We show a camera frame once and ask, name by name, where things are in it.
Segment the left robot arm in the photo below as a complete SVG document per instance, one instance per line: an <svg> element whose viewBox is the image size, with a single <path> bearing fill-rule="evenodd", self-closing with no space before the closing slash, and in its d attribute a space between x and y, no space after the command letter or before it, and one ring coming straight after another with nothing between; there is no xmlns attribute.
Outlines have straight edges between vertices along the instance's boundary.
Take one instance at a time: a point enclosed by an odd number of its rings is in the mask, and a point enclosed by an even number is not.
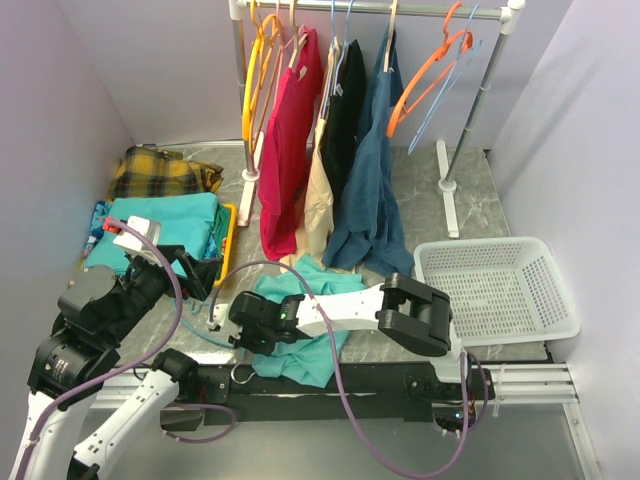
<svg viewBox="0 0 640 480"><path fill-rule="evenodd" d="M136 256L123 275L95 265L69 282L52 333L32 364L27 422L11 478L105 479L165 407L198 392L197 362L158 345L144 355L153 365L133 395L84 441L77 439L106 380L126 372L118 349L143 317L163 296L204 300L212 291L220 259L196 260L177 245L157 250L162 263Z"/></svg>

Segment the cream beige shirt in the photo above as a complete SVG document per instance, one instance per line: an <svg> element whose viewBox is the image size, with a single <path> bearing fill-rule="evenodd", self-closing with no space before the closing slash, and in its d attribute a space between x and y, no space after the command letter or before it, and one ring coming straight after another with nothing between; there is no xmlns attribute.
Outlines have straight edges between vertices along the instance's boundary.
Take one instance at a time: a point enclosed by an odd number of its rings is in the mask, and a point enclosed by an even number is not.
<svg viewBox="0 0 640 480"><path fill-rule="evenodd" d="M310 173L304 202L302 203L299 225L295 232L297 247L294 253L285 255L280 259L281 262L289 266L294 266L304 254L308 254L317 263L322 263L329 238L334 230L334 195L325 172L323 154L321 152L328 117L329 100L325 99L325 90L328 85L331 64L329 57L330 47L327 72L323 82L322 97L314 130Z"/></svg>

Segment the turquoise t shirt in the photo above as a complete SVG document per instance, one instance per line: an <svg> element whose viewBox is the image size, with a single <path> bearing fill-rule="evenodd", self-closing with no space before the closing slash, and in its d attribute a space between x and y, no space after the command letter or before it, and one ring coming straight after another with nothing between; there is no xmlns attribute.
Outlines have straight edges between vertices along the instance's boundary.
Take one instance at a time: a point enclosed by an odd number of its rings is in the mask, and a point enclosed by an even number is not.
<svg viewBox="0 0 640 480"><path fill-rule="evenodd" d="M298 259L294 269L296 274L287 271L260 277L255 293L281 304L296 294L311 292L317 297L326 297L366 288L360 274L324 268L307 254ZM284 377L300 385L324 388L335 372L331 348L340 352L348 332L334 328L334 337L330 338L323 317L310 306L304 306L296 317L302 321L305 337L293 343L277 342L271 353L256 354L252 367L263 378Z"/></svg>

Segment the yellow plaid shirt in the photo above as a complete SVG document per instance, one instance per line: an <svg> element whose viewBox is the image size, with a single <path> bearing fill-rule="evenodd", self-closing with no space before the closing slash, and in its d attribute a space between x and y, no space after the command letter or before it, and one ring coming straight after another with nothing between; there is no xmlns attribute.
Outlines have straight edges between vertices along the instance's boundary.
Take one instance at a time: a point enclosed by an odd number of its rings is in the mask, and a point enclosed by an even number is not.
<svg viewBox="0 0 640 480"><path fill-rule="evenodd" d="M224 180L223 171L217 164L186 160L177 152L132 146L119 163L107 198L216 194Z"/></svg>

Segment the beige hanger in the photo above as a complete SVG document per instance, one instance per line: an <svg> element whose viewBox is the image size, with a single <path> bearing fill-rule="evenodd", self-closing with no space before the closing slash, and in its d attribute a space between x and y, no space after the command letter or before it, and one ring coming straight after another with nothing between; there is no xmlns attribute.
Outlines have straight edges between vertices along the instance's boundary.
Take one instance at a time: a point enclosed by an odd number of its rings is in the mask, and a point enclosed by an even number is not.
<svg viewBox="0 0 640 480"><path fill-rule="evenodd" d="M294 68L296 67L298 63L300 51L305 45L308 37L307 33L301 33L301 29L296 21L297 3L298 3L297 0L289 1L289 23L293 33L293 42L292 42L293 50L292 50L292 53L289 59L289 64L288 64L288 68L291 70L294 70Z"/></svg>

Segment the yellow plastic hanger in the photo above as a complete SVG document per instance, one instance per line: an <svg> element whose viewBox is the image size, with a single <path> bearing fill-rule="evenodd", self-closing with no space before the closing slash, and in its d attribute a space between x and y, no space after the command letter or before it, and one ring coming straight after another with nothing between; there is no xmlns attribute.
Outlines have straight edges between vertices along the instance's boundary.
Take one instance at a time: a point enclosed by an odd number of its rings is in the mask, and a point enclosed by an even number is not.
<svg viewBox="0 0 640 480"><path fill-rule="evenodd" d="M266 16L260 25L255 24L256 37L252 42L246 73L246 85L242 105L242 139L253 150L254 122L260 95L275 51L280 25L276 15Z"/></svg>

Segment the light blue wavy hanger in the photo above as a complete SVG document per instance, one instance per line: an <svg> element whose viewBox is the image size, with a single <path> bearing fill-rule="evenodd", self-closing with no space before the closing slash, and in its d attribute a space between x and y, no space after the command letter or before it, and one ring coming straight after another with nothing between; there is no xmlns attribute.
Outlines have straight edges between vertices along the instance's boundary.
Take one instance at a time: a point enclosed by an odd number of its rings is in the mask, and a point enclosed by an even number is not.
<svg viewBox="0 0 640 480"><path fill-rule="evenodd" d="M218 331L209 331L206 325L210 316L211 303L189 299L184 302L177 332L184 334L186 341L194 345L199 353L242 355L247 350L235 344L239 331L227 320L225 327Z"/></svg>

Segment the wooden hanger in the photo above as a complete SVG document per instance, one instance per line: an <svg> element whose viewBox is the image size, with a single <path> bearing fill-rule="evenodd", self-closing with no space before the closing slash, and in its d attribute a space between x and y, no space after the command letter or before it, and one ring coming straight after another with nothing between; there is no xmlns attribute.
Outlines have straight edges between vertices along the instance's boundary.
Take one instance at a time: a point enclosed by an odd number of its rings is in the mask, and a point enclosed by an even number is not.
<svg viewBox="0 0 640 480"><path fill-rule="evenodd" d="M395 32L395 22L396 22L398 4L399 4L398 0L393 0L390 6L390 19L389 19L388 32L387 32L387 41L385 44L385 49L383 54L383 72L385 73L389 71L390 54L391 54L391 47L393 44L393 37Z"/></svg>

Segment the white clothes rack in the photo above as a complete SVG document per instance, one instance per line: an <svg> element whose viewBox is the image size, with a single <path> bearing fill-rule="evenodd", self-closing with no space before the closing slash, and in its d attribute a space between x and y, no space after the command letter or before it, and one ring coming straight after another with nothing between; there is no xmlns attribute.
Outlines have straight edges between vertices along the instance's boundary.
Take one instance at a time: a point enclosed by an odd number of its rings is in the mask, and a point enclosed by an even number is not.
<svg viewBox="0 0 640 480"><path fill-rule="evenodd" d="M237 63L237 76L238 76L238 87L241 96L241 103L244 102L244 94L247 92L249 88L248 85L251 78L247 80L247 63L251 64L251 68L253 68L252 60L247 62L245 58L245 37L243 30L243 20L244 20L244 11L245 9L254 9L252 6L253 3L256 5L264 4L265 7L278 9L279 1L228 1L229 8L229 16L231 21L233 22L233 31L234 31L234 48L236 53L236 63ZM480 83L480 86L477 90L474 102L471 106L468 118L464 125L464 128L461 132L460 138L456 145L456 149L452 159L449 159L446 143L443 140L438 140L435 144L436 146L436 154L439 166L440 179L438 181L438 190L443 198L444 202L444 212L446 218L446 225L448 231L448 237L451 239L460 238L460 230L461 225L459 224L457 211L455 206L455 195L458 190L458 185L455 181L455 176L458 170L459 159L462 156L462 153L466 150L468 141L472 136L472 132L474 130L476 120L478 114L481 110L481 107L484 103L485 97L487 93L490 91L491 82L493 80L493 76L496 70L496 67L501 58L503 49L509 37L513 34L516 25L518 23L521 14L524 12L526 7L526 1L516 1L511 0L507 1L506 6L498 8L482 8L478 9L473 7L471 9L466 9L464 12L461 6L456 7L456 10L449 13L449 10L446 10L443 6L437 5L408 5L406 7L398 7L398 1L392 1L390 4L383 3L375 3L375 2L367 2L367 1L349 1L349 2L338 2L336 1L302 1L299 3L298 1L288 1L289 2L289 10L290 10L290 22L292 25L297 25L295 23L295 9L299 5L301 10L309 10L309 11L329 11L330 15L333 18L335 11L344 11L347 13L347 17L350 13L365 13L365 14L389 14L391 16L391 24L393 24L395 17L399 14L401 16L417 16L417 17L442 17L445 20L449 21L451 18L467 18L469 22L472 19L479 20L495 20L501 23L500 33L496 39L494 48L492 50L490 59L487 63L487 67L484 72L484 76ZM458 68L457 65L460 63L459 60L452 64L451 68L446 70L447 80L445 80L443 86L441 87L440 92L436 96L436 100L434 100L435 104L440 104L440 100L444 98L445 91L449 91L453 86L453 80L451 80L451 75L456 72ZM458 68L458 73L461 73L461 67ZM254 154L250 153L249 140L244 138L244 130L243 130L243 142L245 145L245 160L246 160L246 168L243 171L243 178L245 179L245 188L243 190L243 196L241 200L240 212L244 217L242 217L242 221L245 223L240 223L242 226L248 225L248 215L251 211L251 206L255 194L255 183L259 178L259 173L257 172L258 167L255 166Z"/></svg>

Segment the magenta pink shirt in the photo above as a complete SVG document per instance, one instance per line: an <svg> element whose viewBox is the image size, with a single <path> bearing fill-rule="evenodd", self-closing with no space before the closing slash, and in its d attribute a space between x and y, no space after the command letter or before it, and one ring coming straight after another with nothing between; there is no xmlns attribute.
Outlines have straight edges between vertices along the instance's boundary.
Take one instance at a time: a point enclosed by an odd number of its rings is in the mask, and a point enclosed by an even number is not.
<svg viewBox="0 0 640 480"><path fill-rule="evenodd" d="M309 175L307 141L324 76L318 33L305 31L297 63L285 70L264 137L259 184L264 255L278 260L297 249L296 202Z"/></svg>

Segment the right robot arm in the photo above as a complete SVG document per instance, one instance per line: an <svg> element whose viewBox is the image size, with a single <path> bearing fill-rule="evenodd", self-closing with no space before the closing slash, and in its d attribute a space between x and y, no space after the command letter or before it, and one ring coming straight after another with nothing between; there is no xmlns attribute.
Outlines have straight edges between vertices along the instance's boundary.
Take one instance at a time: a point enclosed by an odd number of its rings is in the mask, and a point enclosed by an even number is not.
<svg viewBox="0 0 640 480"><path fill-rule="evenodd" d="M493 394L486 369L457 337L449 295L402 274L372 287L355 274L265 276L235 297L226 318L236 329L230 343L253 354L261 377L325 388L349 335L369 331L428 361L429 397L458 403L472 395L473 375L484 396Z"/></svg>

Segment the black shirt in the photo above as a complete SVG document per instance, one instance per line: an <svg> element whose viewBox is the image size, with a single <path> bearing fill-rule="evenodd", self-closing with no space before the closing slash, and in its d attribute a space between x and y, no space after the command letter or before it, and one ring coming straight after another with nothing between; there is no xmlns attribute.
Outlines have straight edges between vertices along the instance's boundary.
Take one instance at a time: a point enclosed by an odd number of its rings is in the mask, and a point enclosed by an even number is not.
<svg viewBox="0 0 640 480"><path fill-rule="evenodd" d="M342 203L342 193L354 163L359 120L367 89L367 73L358 40L354 40L348 48L339 85L342 94L334 94L330 98L322 150L334 211Z"/></svg>

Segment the green printed garment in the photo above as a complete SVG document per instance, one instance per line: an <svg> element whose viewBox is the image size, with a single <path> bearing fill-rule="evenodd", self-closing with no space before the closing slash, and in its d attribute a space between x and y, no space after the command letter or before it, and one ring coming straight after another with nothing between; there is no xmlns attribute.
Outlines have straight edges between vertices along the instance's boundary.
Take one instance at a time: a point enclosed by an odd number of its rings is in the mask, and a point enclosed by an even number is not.
<svg viewBox="0 0 640 480"><path fill-rule="evenodd" d="M225 241L231 226L232 211L229 207L219 205L215 213L214 225L205 245L203 258L218 258L224 256Z"/></svg>

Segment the white perforated plastic basket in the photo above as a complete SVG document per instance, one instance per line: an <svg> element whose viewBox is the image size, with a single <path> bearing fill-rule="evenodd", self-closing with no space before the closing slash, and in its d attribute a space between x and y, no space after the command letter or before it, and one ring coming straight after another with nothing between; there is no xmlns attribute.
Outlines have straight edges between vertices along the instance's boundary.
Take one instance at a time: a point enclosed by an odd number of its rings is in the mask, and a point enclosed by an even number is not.
<svg viewBox="0 0 640 480"><path fill-rule="evenodd" d="M576 305L546 244L534 237L420 244L416 278L451 299L465 347L564 340L580 332Z"/></svg>

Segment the dark blue shirt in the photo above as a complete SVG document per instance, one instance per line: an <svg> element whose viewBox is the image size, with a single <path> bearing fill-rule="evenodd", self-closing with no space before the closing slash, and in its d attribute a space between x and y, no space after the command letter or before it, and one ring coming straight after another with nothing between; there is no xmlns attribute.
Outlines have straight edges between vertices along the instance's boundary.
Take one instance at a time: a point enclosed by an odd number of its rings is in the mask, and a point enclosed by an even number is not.
<svg viewBox="0 0 640 480"><path fill-rule="evenodd" d="M392 186L392 151L386 127L404 90L394 32L389 71L383 72L385 31L368 81L359 120L355 159L322 258L331 268L351 270L362 263L382 276L409 276L414 260L405 246L399 206Z"/></svg>

